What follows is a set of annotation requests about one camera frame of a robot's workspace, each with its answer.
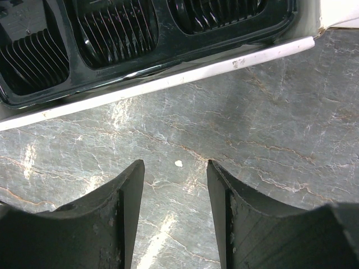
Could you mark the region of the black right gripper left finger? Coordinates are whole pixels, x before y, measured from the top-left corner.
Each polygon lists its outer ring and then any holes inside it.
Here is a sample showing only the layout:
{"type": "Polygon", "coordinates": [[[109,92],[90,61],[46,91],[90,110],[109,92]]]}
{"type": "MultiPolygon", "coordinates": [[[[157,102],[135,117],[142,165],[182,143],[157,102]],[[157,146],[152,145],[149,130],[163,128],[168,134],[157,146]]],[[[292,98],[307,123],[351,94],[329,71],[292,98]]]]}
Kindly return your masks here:
{"type": "Polygon", "coordinates": [[[145,165],[54,211],[29,213],[1,203],[2,268],[130,268],[145,165]]]}

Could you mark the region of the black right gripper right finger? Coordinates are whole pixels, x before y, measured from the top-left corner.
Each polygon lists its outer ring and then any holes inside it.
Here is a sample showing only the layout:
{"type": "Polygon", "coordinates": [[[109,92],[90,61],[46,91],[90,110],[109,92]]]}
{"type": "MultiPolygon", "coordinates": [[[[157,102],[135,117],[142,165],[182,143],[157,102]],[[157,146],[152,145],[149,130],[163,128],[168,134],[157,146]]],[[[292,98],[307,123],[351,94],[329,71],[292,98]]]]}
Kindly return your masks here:
{"type": "Polygon", "coordinates": [[[206,172],[222,268],[358,267],[358,204],[304,210],[257,191],[214,160],[206,172]]]}

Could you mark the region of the white box with black tray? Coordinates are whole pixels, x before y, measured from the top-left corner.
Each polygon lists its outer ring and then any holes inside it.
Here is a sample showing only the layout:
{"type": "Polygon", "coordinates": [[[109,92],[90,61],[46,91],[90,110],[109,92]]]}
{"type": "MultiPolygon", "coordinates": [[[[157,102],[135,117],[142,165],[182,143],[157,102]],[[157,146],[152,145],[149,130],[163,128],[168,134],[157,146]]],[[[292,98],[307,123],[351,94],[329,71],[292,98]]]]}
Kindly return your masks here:
{"type": "Polygon", "coordinates": [[[158,24],[155,49],[112,66],[92,68],[79,44],[73,1],[47,1],[70,64],[68,79],[27,95],[10,92],[1,76],[1,130],[96,108],[303,52],[329,28],[357,28],[357,1],[296,1],[281,23],[244,30],[241,23],[198,34],[180,29],[168,1],[152,1],[158,24]]]}

